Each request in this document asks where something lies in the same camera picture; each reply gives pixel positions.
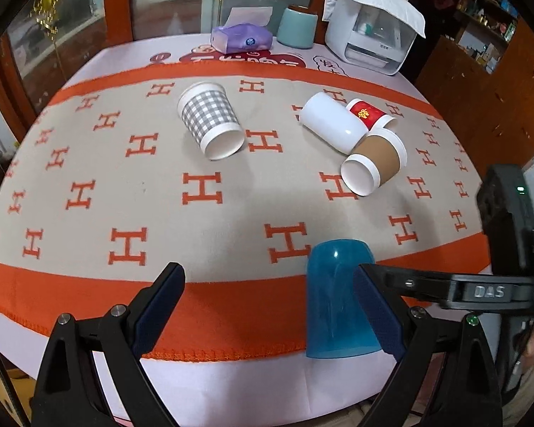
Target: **tissue pack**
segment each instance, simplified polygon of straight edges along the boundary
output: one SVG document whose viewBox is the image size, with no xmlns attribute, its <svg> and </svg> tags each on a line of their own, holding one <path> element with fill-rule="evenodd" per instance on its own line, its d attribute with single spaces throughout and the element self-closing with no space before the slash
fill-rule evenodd
<svg viewBox="0 0 534 427">
<path fill-rule="evenodd" d="M 261 51 L 271 48 L 273 35 L 265 27 L 245 22 L 231 27 L 215 27 L 211 44 L 224 54 Z"/>
</svg>

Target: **black device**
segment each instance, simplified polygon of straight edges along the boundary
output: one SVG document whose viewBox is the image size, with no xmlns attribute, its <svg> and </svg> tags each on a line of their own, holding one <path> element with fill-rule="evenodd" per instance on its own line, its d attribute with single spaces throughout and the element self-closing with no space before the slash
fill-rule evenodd
<svg viewBox="0 0 534 427">
<path fill-rule="evenodd" d="M 445 353 L 443 369 L 419 425 L 502 426 L 502 405 L 518 387 L 520 356 L 534 324 L 534 211 L 521 169 L 491 167 L 477 204 L 491 258 L 497 259 L 493 275 L 374 264 L 360 265 L 354 274 L 354 291 L 382 349 L 397 361 L 359 427 L 402 426 L 436 352 Z M 118 426 L 95 369 L 96 350 L 105 354 L 135 427 L 177 427 L 140 358 L 154 347 L 184 282 L 182 267 L 171 263 L 128 306 L 80 321 L 60 315 L 38 374 L 32 426 Z M 461 322 L 432 318 L 422 307 L 408 307 L 402 295 L 471 312 Z M 486 311 L 502 315 L 495 363 L 478 318 Z"/>
</svg>

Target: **paper cup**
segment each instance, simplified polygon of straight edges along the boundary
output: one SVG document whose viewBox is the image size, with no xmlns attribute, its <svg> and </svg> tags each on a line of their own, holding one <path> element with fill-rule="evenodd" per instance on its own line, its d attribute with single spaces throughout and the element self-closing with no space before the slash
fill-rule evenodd
<svg viewBox="0 0 534 427">
<path fill-rule="evenodd" d="M 380 111 L 377 107 L 362 101 L 362 99 L 353 99 L 346 105 L 346 109 L 358 117 L 369 130 L 376 128 L 387 128 L 394 131 L 397 126 L 397 119 L 391 115 Z"/>
<path fill-rule="evenodd" d="M 350 154 L 368 127 L 326 93 L 316 93 L 300 111 L 299 121 L 334 149 Z"/>
<path fill-rule="evenodd" d="M 245 141 L 222 85 L 199 82 L 178 101 L 178 115 L 209 160 L 231 156 Z"/>
<path fill-rule="evenodd" d="M 399 136 L 391 130 L 375 128 L 344 161 L 340 175 L 350 191 L 367 196 L 393 178 L 407 162 Z"/>
</svg>

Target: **teal canister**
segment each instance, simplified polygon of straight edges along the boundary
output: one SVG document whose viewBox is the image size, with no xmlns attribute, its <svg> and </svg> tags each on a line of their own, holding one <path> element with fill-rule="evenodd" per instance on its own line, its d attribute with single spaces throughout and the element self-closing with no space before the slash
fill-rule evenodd
<svg viewBox="0 0 534 427">
<path fill-rule="evenodd" d="M 318 16 L 305 6 L 289 5 L 283 12 L 277 41 L 291 48 L 308 49 L 314 45 Z"/>
</svg>

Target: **white appliance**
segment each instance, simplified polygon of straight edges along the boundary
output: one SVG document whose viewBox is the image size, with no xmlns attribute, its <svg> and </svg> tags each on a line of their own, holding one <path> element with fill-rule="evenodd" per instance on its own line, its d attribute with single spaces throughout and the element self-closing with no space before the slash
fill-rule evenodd
<svg viewBox="0 0 534 427">
<path fill-rule="evenodd" d="M 425 19 L 405 0 L 326 0 L 325 42 L 350 64 L 394 75 L 417 35 L 425 38 Z"/>
</svg>

